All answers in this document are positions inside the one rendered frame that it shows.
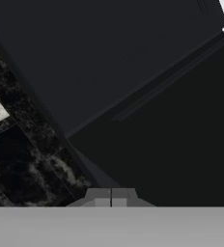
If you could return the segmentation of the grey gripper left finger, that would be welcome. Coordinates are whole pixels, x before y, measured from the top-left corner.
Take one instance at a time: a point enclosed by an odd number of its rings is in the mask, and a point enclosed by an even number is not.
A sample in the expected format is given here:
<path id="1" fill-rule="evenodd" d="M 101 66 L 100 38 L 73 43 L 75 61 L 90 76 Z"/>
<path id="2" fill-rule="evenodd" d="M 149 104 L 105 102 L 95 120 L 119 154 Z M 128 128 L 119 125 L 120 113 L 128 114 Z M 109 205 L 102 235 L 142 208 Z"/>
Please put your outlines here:
<path id="1" fill-rule="evenodd" d="M 81 206 L 111 206 L 111 190 L 109 188 L 89 188 L 85 196 L 74 203 L 70 207 Z"/>

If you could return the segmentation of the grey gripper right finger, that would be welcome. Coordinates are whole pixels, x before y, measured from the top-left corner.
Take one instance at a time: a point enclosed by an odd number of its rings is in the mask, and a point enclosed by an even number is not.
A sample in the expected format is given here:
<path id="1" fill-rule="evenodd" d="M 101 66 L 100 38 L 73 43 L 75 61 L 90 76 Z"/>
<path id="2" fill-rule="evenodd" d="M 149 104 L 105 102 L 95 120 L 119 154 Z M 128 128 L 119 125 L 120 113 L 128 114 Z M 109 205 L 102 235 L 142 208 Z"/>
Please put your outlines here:
<path id="1" fill-rule="evenodd" d="M 149 202 L 138 197 L 134 188 L 112 188 L 111 189 L 111 205 L 113 207 L 152 207 Z"/>

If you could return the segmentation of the dark cabinet run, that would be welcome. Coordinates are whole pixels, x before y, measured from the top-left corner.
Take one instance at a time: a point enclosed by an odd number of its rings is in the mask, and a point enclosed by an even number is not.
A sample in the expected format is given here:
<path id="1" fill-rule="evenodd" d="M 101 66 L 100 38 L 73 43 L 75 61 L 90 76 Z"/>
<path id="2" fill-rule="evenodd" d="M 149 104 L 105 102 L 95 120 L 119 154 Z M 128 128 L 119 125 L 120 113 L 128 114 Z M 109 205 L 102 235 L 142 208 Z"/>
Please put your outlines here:
<path id="1" fill-rule="evenodd" d="M 224 206 L 224 32 L 70 143 L 155 206 Z"/>

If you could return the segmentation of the dark cabinet door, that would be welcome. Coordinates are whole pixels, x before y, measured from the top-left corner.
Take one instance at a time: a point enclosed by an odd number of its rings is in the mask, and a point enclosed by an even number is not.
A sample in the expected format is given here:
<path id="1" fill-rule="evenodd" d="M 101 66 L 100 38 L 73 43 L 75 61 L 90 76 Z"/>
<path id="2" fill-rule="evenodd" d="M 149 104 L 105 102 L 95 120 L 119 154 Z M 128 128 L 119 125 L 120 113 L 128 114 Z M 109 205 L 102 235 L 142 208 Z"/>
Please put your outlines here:
<path id="1" fill-rule="evenodd" d="M 224 27 L 219 0 L 0 0 L 0 49 L 71 134 Z"/>

